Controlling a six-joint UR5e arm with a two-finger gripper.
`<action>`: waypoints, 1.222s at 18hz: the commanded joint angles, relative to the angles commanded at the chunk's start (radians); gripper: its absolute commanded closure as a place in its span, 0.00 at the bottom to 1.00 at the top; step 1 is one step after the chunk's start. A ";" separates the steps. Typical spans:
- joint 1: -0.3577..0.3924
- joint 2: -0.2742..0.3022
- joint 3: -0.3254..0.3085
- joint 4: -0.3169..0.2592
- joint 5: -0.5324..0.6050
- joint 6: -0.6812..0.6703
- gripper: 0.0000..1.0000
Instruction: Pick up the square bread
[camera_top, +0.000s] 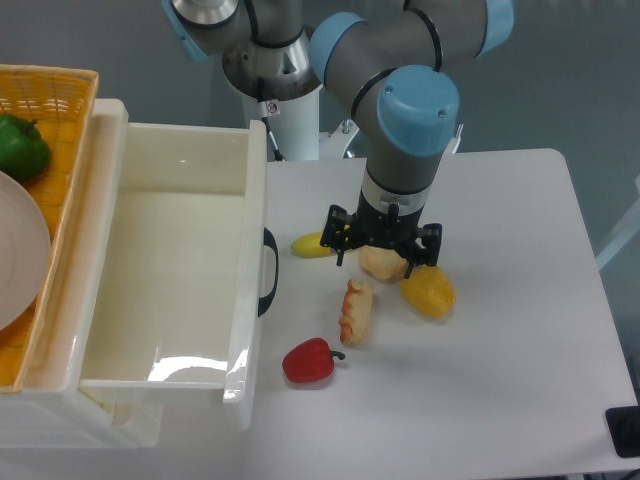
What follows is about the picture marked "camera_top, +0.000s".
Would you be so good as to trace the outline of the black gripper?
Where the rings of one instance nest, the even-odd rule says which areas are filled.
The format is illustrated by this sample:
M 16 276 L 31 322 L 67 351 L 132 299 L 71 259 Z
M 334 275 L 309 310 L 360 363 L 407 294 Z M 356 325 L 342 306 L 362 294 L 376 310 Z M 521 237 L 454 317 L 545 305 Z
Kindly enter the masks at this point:
M 338 205 L 329 207 L 320 245 L 336 255 L 337 266 L 347 251 L 365 245 L 404 250 L 408 262 L 404 278 L 409 279 L 415 267 L 435 267 L 439 259 L 443 226 L 418 226 L 425 203 L 425 189 L 398 193 L 364 182 L 355 214 Z

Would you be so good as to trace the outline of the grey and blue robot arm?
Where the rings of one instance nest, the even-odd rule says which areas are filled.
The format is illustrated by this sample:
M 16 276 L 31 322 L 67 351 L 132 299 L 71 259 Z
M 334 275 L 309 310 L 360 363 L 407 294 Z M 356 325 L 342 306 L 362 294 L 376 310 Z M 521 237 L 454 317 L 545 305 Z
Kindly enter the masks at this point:
M 301 103 L 329 91 L 371 142 L 357 209 L 329 209 L 322 246 L 343 255 L 373 246 L 409 267 L 435 266 L 442 228 L 420 224 L 443 154 L 452 147 L 459 93 L 447 70 L 503 44 L 510 1 L 406 1 L 373 26 L 349 12 L 316 27 L 299 1 L 166 1 L 163 11 L 186 55 L 223 57 L 228 82 L 249 98 L 274 157 L 289 160 L 295 137 L 310 143 Z

